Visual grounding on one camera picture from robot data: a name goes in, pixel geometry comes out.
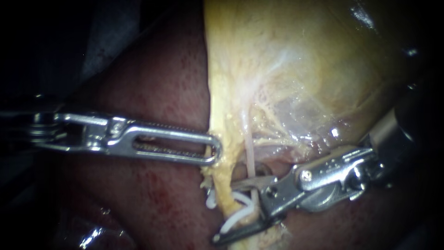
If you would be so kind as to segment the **right arm instrument jaw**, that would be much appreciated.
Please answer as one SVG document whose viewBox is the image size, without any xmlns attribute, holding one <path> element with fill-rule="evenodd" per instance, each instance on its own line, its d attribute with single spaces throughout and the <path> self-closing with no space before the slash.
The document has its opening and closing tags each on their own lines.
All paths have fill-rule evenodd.
<svg viewBox="0 0 444 250">
<path fill-rule="evenodd" d="M 255 234 L 261 233 L 270 229 L 272 226 L 278 225 L 284 219 L 286 215 L 278 215 L 275 217 L 265 217 L 261 215 L 255 222 L 242 226 L 240 228 L 231 230 L 227 233 L 217 233 L 211 239 L 212 245 L 229 245 L 246 239 Z"/>
<path fill-rule="evenodd" d="M 252 178 L 246 178 L 240 181 L 231 182 L 230 187 L 234 191 L 246 192 L 250 190 L 262 190 L 276 183 L 278 178 L 273 175 L 256 176 Z"/>
</svg>

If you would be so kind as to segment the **left arm instrument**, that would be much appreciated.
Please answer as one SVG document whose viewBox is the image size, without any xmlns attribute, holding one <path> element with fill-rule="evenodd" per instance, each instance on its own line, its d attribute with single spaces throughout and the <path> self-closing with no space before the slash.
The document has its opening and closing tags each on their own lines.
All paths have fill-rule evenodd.
<svg viewBox="0 0 444 250">
<path fill-rule="evenodd" d="M 58 112 L 52 117 L 55 130 L 33 144 L 41 149 L 68 153 L 124 154 L 131 147 L 125 133 L 133 119 L 97 112 Z"/>
</svg>

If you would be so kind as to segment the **left arm instrument jaw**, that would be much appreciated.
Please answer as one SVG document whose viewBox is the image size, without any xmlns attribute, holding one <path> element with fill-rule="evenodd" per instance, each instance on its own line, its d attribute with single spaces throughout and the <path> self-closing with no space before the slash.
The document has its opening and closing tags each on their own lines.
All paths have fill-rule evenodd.
<svg viewBox="0 0 444 250">
<path fill-rule="evenodd" d="M 220 159 L 222 145 L 199 131 L 129 120 L 108 138 L 108 154 L 210 166 Z"/>
</svg>

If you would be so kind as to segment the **right arm instrument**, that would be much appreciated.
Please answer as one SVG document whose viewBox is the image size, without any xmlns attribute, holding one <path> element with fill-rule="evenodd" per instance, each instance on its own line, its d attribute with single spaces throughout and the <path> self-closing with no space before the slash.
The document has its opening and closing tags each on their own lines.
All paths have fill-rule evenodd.
<svg viewBox="0 0 444 250">
<path fill-rule="evenodd" d="M 357 199 L 370 184 L 385 184 L 414 154 L 414 121 L 414 111 L 393 108 L 358 145 L 340 146 L 293 166 L 285 177 L 261 189 L 264 219 L 280 221 L 292 208 L 323 211 L 344 199 Z"/>
</svg>

